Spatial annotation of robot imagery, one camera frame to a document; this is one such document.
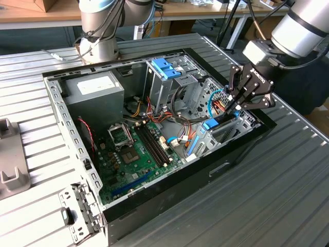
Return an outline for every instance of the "motherboard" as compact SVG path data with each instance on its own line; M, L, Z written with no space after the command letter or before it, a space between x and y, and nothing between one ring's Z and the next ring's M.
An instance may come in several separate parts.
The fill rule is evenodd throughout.
M124 142L127 145L118 148L118 144ZM98 140L96 145L103 182L100 198L104 205L182 164L152 122L126 129L117 128L111 131L109 138Z

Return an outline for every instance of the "metal bracket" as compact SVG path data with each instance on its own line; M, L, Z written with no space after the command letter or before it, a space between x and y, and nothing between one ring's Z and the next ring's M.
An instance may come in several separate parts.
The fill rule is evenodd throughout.
M187 86L193 83L198 83L198 80L194 78L192 75L186 75L182 77L175 78L174 81L176 81L181 87Z
M0 200L30 186L18 124L0 119Z
M59 193L63 210L63 220L75 244L80 244L104 227L97 201L84 181L80 185L72 184Z
M264 97L262 97L257 103L243 103L241 104L241 107L243 109L263 109L263 108L269 108L269 107L274 107L275 106L275 101L272 97L272 94L267 94Z

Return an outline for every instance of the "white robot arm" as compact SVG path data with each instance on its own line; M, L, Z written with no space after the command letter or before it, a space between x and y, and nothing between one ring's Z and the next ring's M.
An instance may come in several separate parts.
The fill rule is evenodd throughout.
M293 70L314 64L329 52L327 48L314 60L286 66L279 58L302 58L319 45L329 33L329 0L296 0L289 13L272 32L271 40L250 41L243 54L251 63L233 66L227 93L233 109L259 109L275 106L271 92L282 70ZM252 99L263 96L259 102Z
M142 25L150 21L154 0L80 0L82 29L85 37L80 54L89 63L117 59L117 27Z

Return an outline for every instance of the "wooden table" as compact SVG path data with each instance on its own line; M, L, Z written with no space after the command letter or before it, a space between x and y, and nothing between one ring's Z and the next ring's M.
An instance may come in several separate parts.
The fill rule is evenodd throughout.
M265 16L270 9L254 7L255 16ZM188 2L168 2L163 5L163 21L197 20L197 19L220 19L224 18L226 8L216 9L212 5L196 7ZM285 15L286 10L279 10L274 15ZM154 21L160 19L160 13L156 12ZM235 18L239 18L236 28L232 34L227 48L232 48L242 31L247 19L250 17L248 8L237 10ZM9 6L0 8L0 30L59 27L59 26L80 26L81 15L76 0L58 0L57 3L47 12L41 13L32 10L20 9ZM141 39L142 27L136 26L134 39Z

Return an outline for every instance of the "aluminum extrusion table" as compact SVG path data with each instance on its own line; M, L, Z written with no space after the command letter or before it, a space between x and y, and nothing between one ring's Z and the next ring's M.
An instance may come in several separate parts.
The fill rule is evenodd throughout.
M207 38L186 34L119 43L124 57L193 48L226 78L234 63ZM74 57L73 48L56 51ZM57 193L79 175L57 127L41 73L79 66L43 52L0 57L0 118L22 131L32 187L0 201L3 246L73 246ZM127 235L114 247L325 246L329 241L329 141L276 98L278 126L242 164ZM81 246L107 246L97 234Z

